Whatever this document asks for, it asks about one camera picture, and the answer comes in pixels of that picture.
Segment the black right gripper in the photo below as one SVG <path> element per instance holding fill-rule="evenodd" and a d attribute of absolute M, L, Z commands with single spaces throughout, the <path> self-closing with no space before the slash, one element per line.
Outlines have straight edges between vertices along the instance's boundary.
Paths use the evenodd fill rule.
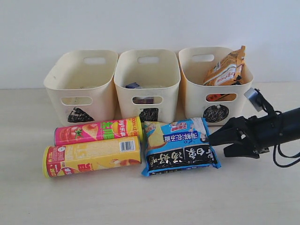
<path fill-rule="evenodd" d="M 208 136 L 211 146 L 231 144 L 224 148 L 227 158 L 259 159 L 268 153 L 270 147 L 278 147 L 283 142 L 283 115 L 276 113 L 261 118 L 256 116 L 230 118 L 219 130 Z"/>

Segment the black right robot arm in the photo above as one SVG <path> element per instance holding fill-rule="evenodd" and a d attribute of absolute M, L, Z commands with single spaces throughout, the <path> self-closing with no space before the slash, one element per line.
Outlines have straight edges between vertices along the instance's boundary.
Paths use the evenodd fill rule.
<path fill-rule="evenodd" d="M 230 118 L 219 130 L 208 136 L 211 146 L 228 144 L 224 155 L 228 158 L 258 159 L 269 147 L 300 138 L 300 109 L 263 117 Z"/>

